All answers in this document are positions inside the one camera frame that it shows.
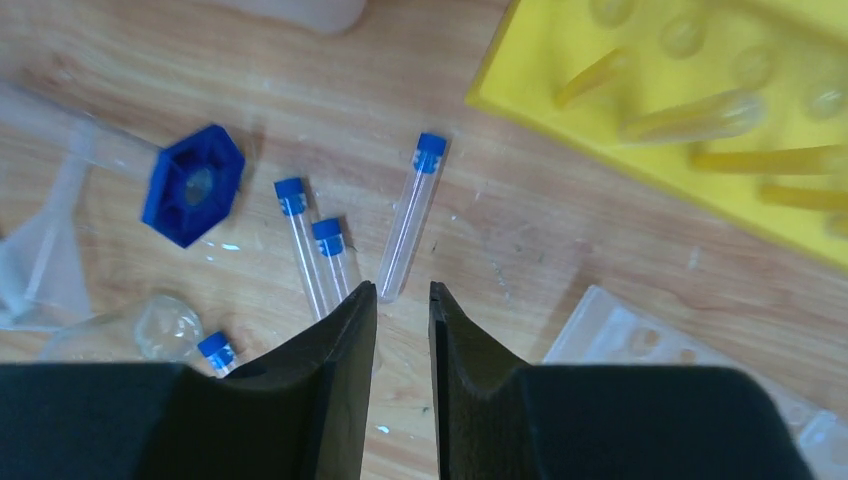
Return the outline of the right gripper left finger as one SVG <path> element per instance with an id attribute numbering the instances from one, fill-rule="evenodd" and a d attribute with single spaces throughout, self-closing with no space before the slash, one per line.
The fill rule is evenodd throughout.
<path id="1" fill-rule="evenodd" d="M 1 368 L 5 479 L 356 479 L 377 327 L 361 283 L 224 378 L 177 363 Z"/>

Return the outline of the clear glass test tube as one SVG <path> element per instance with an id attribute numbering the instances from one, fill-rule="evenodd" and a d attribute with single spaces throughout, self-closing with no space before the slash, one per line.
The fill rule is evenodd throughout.
<path id="1" fill-rule="evenodd" d="M 682 144 L 744 135 L 758 127 L 768 109 L 758 93 L 728 90 L 641 115 L 619 129 L 624 143 Z"/>

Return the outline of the yellow test tube rack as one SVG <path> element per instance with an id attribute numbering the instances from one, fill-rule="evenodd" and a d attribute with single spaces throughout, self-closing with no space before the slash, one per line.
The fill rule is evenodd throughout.
<path id="1" fill-rule="evenodd" d="M 843 1 L 515 1 L 466 99 L 847 264 Z"/>

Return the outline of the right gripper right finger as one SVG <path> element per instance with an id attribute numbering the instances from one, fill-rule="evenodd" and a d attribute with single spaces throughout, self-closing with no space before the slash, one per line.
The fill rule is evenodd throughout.
<path id="1" fill-rule="evenodd" d="M 532 365 L 432 282 L 443 479 L 809 479 L 774 402 L 713 366 Z"/>

